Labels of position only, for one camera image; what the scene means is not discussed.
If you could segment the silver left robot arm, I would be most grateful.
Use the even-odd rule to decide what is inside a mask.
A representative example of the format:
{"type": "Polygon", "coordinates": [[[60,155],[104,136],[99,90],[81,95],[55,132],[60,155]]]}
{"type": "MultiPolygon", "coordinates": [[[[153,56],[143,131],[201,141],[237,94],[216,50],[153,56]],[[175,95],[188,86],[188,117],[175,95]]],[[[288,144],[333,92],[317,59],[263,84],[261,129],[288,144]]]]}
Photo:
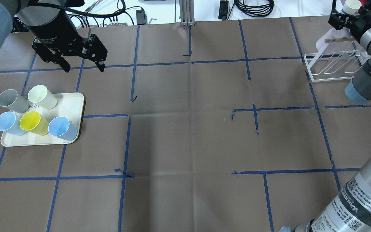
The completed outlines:
{"type": "Polygon", "coordinates": [[[16,16],[34,34],[32,48],[44,62],[52,62],[69,72],[71,66],[65,57],[76,56],[94,62],[103,72],[106,47],[95,34],[81,37],[66,13],[83,4],[83,0],[0,0],[0,48],[16,16]]]}

